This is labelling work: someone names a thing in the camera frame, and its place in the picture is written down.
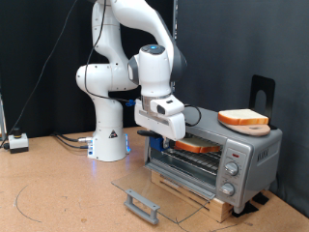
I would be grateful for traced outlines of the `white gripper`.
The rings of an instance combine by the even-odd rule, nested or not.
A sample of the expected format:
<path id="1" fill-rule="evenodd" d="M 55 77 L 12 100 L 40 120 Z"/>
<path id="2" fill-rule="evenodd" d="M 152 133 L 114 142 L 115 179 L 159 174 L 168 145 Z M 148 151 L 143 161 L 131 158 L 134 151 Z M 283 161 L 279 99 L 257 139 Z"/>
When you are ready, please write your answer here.
<path id="1" fill-rule="evenodd" d="M 137 125 L 154 131 L 163 137 L 162 147 L 170 147 L 170 139 L 176 141 L 185 135 L 184 104 L 175 96 L 165 99 L 151 99 L 143 106 L 141 100 L 135 101 L 134 119 Z"/>

